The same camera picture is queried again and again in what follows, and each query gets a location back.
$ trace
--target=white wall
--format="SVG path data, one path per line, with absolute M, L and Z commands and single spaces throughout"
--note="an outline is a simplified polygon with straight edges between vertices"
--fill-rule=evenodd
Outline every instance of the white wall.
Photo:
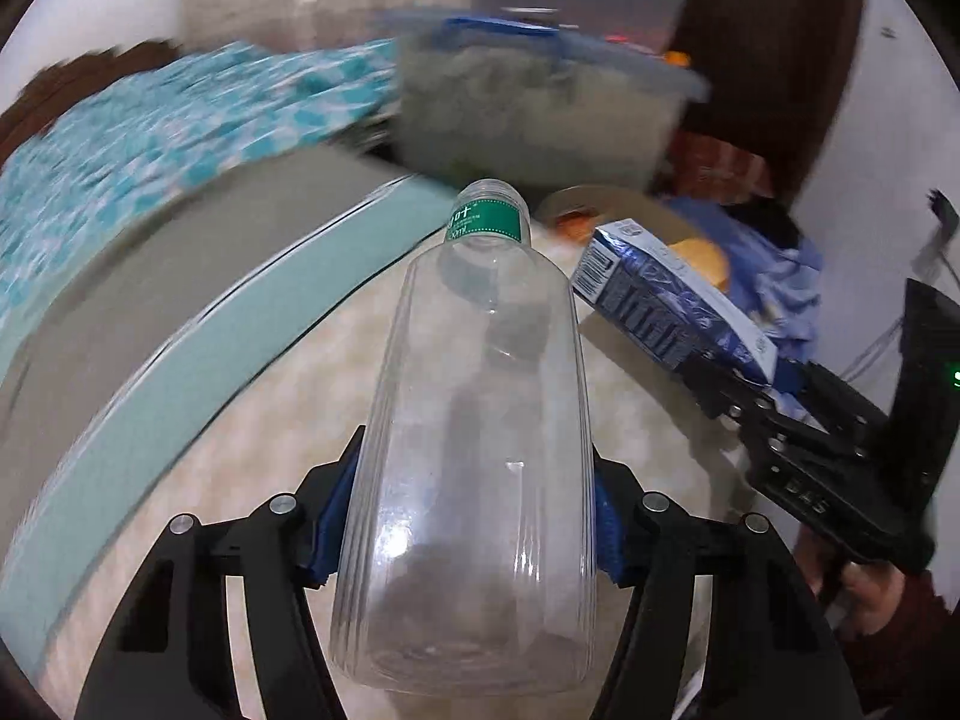
M 884 37 L 883 28 L 896 37 Z M 904 280 L 937 227 L 928 191 L 960 211 L 960 92 L 904 0 L 867 0 L 851 78 L 818 163 L 793 215 L 824 253 L 817 359 L 846 367 L 899 317 Z M 960 269 L 960 241 L 949 259 Z M 944 269 L 930 283 L 960 290 Z M 881 408 L 892 400 L 893 344 L 856 386 Z M 960 598 L 960 449 L 937 494 L 937 590 Z
M 34 0 L 0 50 L 0 111 L 56 62 L 183 32 L 181 0 Z

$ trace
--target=light blue cloth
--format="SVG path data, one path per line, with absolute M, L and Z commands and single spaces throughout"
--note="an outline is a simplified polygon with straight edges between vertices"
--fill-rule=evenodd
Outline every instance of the light blue cloth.
M 121 79 L 23 143 L 0 175 L 0 378 L 59 290 L 125 225 L 380 108 L 394 95 L 394 58 L 391 41 L 298 55 L 234 43 Z
M 803 238 L 795 250 L 777 248 L 713 202 L 675 197 L 669 206 L 727 255 L 727 297 L 733 305 L 760 324 L 781 357 L 809 360 L 817 338 L 818 280 L 824 266 L 813 243 Z

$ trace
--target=container lid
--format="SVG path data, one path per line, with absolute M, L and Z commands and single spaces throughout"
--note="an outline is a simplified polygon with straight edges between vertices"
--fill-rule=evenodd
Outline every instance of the container lid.
M 696 103 L 702 103 L 709 95 L 709 83 L 693 70 L 664 62 L 634 47 L 610 43 L 569 29 L 442 8 L 390 10 L 382 18 L 387 29 L 395 34 L 434 35 L 439 49 L 502 46 L 505 42 L 513 47 L 520 44 L 525 50 L 553 55 L 558 60 L 589 62 L 613 68 L 635 76 L 654 91 L 679 93 Z
M 641 191 L 599 184 L 584 184 L 555 191 L 539 204 L 534 218 L 552 227 L 558 218 L 576 211 L 594 215 L 597 224 L 632 218 L 666 245 L 703 235 L 681 215 Z

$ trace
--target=plastic bottle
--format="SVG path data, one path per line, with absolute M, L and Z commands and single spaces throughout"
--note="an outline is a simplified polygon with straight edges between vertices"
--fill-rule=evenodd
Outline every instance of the plastic bottle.
M 335 664 L 434 695 L 563 690 L 587 672 L 593 465 L 565 276 L 500 181 L 462 191 L 410 265 L 350 500 Z

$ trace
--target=person's arm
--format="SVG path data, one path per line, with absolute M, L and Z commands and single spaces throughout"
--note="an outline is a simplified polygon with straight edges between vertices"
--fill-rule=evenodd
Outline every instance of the person's arm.
M 832 546 L 800 530 L 794 559 L 818 594 Z M 889 707 L 904 693 L 925 651 L 947 627 L 949 612 L 933 591 L 929 572 L 908 577 L 889 563 L 848 563 L 841 573 L 850 611 L 837 638 L 864 712 Z

